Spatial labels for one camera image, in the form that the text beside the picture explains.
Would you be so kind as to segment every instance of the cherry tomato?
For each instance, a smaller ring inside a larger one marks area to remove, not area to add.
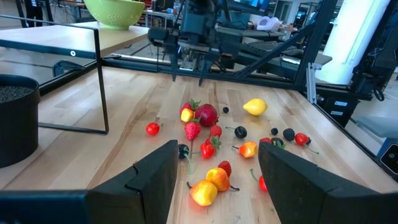
[[[268,143],[272,144],[272,141],[270,138],[262,138],[262,139],[260,139],[260,142],[268,142]]]
[[[202,144],[200,146],[201,156],[204,159],[209,159],[211,156],[214,155],[214,146],[212,144]]]
[[[147,133],[156,135],[159,132],[160,126],[156,122],[149,123],[146,127]]]
[[[264,178],[262,176],[259,179],[259,186],[260,186],[260,189],[263,190],[263,191],[267,191],[268,190],[267,186],[266,186],[266,183],[264,182]]]
[[[308,143],[308,141],[309,141],[308,136],[306,136],[303,133],[297,133],[296,136],[294,137],[294,139],[296,140],[296,143],[299,146],[303,146],[304,144]]]

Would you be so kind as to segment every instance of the red pomegranate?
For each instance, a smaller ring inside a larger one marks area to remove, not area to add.
[[[204,127],[210,127],[218,122],[217,110],[210,104],[204,104],[198,107],[195,112],[195,119]]]

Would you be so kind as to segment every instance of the black container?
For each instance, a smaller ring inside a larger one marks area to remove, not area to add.
[[[24,160],[37,149],[40,93],[37,81],[18,75],[0,74],[0,86],[33,90],[22,98],[0,103],[0,167],[6,167]]]

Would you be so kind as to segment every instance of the yellow lemon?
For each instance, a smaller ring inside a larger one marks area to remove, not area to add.
[[[243,105],[243,109],[254,116],[261,115],[263,112],[265,112],[265,110],[267,110],[267,108],[267,103],[259,98],[251,99],[249,102]]]

